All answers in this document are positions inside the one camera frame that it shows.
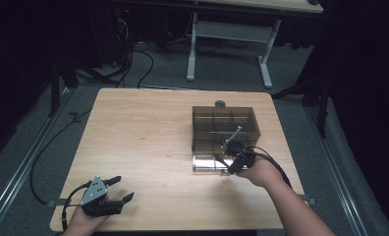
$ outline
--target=hand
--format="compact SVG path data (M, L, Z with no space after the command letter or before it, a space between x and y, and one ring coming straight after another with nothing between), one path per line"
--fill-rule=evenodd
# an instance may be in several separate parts
M65 236L88 236L91 235L96 228L102 224L110 215L104 215L100 217L88 216L84 213L83 209L78 206L73 213L72 219L70 220L69 227L63 234Z
M284 183L280 171L268 160L256 156L250 169L242 170L238 176L249 179L254 185L267 189L271 184Z

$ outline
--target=desk leg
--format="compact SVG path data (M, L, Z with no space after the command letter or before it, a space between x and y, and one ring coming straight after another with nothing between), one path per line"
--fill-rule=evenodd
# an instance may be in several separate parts
M259 68L261 69L261 76L264 80L264 86L267 89L272 88L271 78L268 73L267 60L271 52L271 48L274 44L275 37L277 36L278 29L280 28L281 21L278 20L274 23L274 27L272 28L271 34L269 36L267 42L267 48L265 49L265 53L263 56L258 57Z
M195 80L195 40L197 34L197 13L194 13L194 22L192 25L192 46L191 54L189 55L189 65L188 65L188 81Z

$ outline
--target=forearm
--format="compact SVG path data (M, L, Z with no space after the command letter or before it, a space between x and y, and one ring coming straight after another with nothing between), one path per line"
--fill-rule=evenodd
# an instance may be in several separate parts
M284 182L271 184L266 190L287 235L334 235L323 220Z

